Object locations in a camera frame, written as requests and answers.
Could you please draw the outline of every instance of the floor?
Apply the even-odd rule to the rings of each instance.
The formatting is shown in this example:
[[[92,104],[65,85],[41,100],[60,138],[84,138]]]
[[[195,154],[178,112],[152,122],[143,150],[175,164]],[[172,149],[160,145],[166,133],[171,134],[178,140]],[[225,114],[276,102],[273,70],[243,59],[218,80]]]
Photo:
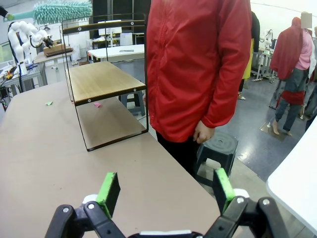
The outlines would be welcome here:
[[[143,60],[119,62],[115,63],[115,65],[140,81],[145,81]],[[49,84],[65,80],[63,64],[60,63],[58,67],[59,70],[57,71],[51,69],[50,66],[46,67]],[[272,137],[260,130],[260,127],[274,118],[275,110],[269,108],[268,104],[275,86],[276,82],[247,81],[246,87],[248,89],[243,90],[243,96],[246,97],[246,100],[238,100],[235,115],[230,123],[217,128],[217,130],[231,134],[239,140],[236,153],[238,160],[234,162],[230,181],[234,188],[247,190],[250,197],[255,201],[261,197],[269,196],[265,181],[285,159],[305,132],[305,122],[300,119],[295,121],[292,128],[293,137],[285,136],[284,140]],[[280,121],[280,128],[282,128],[284,121],[285,116]],[[140,122],[145,123],[145,119],[140,119]],[[149,132],[156,138],[155,131],[151,127]],[[213,167],[214,163],[208,160],[205,165],[201,166],[199,173],[212,179]],[[203,187],[213,195],[211,188]],[[313,234],[303,224],[280,205],[279,210],[290,237],[313,237]]]

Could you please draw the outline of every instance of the red hood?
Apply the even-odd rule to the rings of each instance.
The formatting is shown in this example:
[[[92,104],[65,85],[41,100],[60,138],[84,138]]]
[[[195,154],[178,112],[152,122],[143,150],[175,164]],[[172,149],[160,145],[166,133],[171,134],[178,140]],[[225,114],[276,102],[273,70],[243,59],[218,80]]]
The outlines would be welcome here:
[[[301,20],[295,17],[292,26],[279,34],[270,68],[277,72],[281,79],[291,75],[299,60],[303,47],[303,30]]]

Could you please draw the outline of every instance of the stool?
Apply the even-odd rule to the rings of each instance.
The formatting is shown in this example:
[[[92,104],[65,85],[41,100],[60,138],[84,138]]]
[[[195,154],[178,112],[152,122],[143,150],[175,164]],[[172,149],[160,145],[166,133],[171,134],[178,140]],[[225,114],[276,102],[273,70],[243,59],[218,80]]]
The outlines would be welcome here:
[[[130,94],[132,94],[132,93],[123,94],[123,95],[119,96],[119,101],[125,107],[127,107],[127,103],[134,102],[135,108],[130,108],[129,111],[131,113],[141,112],[141,115],[144,116],[145,115],[145,109],[144,109],[142,91],[133,93],[133,98],[128,98],[128,95],[130,95]]]
[[[200,145],[198,149],[197,163],[194,168],[195,179],[204,185],[212,187],[212,180],[197,174],[200,165],[207,159],[219,162],[229,177],[231,174],[237,146],[238,140],[235,137],[216,131],[214,136],[210,140]]]

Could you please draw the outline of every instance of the white wall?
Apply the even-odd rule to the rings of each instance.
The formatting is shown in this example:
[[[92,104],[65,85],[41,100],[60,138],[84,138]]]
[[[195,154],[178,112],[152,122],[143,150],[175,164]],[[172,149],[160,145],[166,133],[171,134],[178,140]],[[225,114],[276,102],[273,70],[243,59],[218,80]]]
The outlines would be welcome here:
[[[21,13],[21,12],[26,12],[26,11],[32,11],[33,10],[33,6],[34,4],[38,3],[39,0],[30,0],[28,2],[24,2],[18,5],[15,5],[13,7],[8,7],[6,10],[10,13]],[[29,22],[34,24],[33,19],[32,18],[28,18],[28,19],[23,19],[23,21]],[[3,42],[8,41],[8,37],[7,37],[7,32],[8,32],[8,27],[9,27],[10,22],[3,22],[2,18],[0,19],[0,44]],[[60,27],[60,23],[59,24],[52,24],[49,25],[51,32],[50,34],[52,34],[52,39],[53,40],[57,40],[60,39],[60,32],[59,32],[59,27]],[[81,57],[85,57],[85,53],[86,53],[86,39],[89,39],[89,32],[83,32],[80,34],[76,34],[76,35],[71,35],[69,36],[69,42],[70,45],[79,45],[80,49],[81,49]],[[32,57],[36,56],[36,50],[34,48],[31,47],[31,52],[32,52]]]
[[[265,29],[272,29],[275,39],[303,11],[313,14],[313,28],[317,26],[317,0],[251,0],[251,10],[260,21],[261,34]]]

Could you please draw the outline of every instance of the metal frame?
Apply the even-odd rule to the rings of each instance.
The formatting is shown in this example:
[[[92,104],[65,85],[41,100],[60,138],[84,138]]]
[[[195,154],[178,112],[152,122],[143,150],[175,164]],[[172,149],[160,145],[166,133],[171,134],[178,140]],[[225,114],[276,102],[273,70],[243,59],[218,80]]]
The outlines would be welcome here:
[[[103,16],[92,16],[92,18],[98,18],[98,19],[109,19],[110,18],[110,19],[112,19],[114,16],[125,16],[125,15],[132,15],[133,18],[134,18],[135,14],[144,16],[144,20],[136,20],[136,21],[134,21],[134,20],[122,20],[120,22],[92,23],[92,24],[81,25],[81,26],[76,26],[76,27],[68,27],[68,28],[63,28],[63,26],[64,26],[64,21],[63,21],[62,22],[62,31],[61,31],[62,36],[63,36],[63,41],[65,42],[65,38],[64,38],[65,36],[67,36],[69,34],[77,33],[77,32],[98,30],[98,29],[112,28],[112,27],[122,27],[122,28],[129,27],[130,28],[130,27],[141,27],[141,26],[143,26],[145,28],[145,32],[144,32],[144,37],[145,37],[144,66],[145,66],[145,68],[147,68],[147,58],[146,58],[146,55],[147,55],[147,47],[146,47],[147,16],[145,14],[143,14],[143,13],[108,14],[108,15],[103,15]],[[67,82],[67,87],[68,87],[69,97],[70,97],[71,101],[75,101],[74,100],[73,89],[72,89],[72,84],[71,84],[71,78],[70,78],[70,74],[69,74],[68,61],[67,60],[66,60],[66,66],[67,66],[67,69],[65,68],[65,62],[64,62],[65,73],[68,72],[69,85],[68,85],[68,82]],[[145,93],[147,95],[147,92],[148,92],[148,87],[147,87],[147,85],[148,85],[148,77],[147,77],[146,71],[144,73],[145,73],[145,86],[137,88],[137,91],[145,90]],[[80,126],[80,130],[81,130],[81,133],[82,133],[82,136],[83,136],[83,139],[84,139],[84,143],[85,143],[85,147],[86,147],[87,151],[93,151],[93,150],[102,148],[104,146],[111,145],[111,144],[117,143],[119,141],[126,140],[126,139],[129,139],[129,138],[135,137],[137,135],[144,134],[144,133],[149,131],[149,111],[146,109],[146,122],[147,122],[146,124],[147,124],[147,126],[146,126],[145,130],[141,131],[140,133],[134,133],[134,134],[131,134],[131,135],[127,135],[127,136],[124,136],[124,137],[117,138],[115,140],[103,143],[103,144],[98,145],[98,146],[94,146],[92,148],[87,148],[87,144],[86,144],[86,141],[85,141],[83,129],[82,129],[82,126],[81,126],[81,123],[80,123],[80,120],[79,120],[79,116],[78,116],[78,112],[77,112],[77,106],[80,106],[80,105],[83,105],[83,104],[87,104],[87,103],[92,103],[94,101],[98,101],[98,100],[102,100],[102,99],[107,99],[107,98],[112,98],[112,97],[115,97],[115,96],[120,96],[120,95],[127,94],[127,93],[134,93],[134,92],[135,92],[134,89],[124,90],[124,91],[112,93],[112,94],[109,94],[109,95],[102,95],[102,96],[94,97],[94,98],[91,98],[91,99],[88,99],[88,100],[85,100],[85,101],[74,103],[76,114],[77,114],[77,118],[78,118],[78,122],[79,122],[79,126]]]

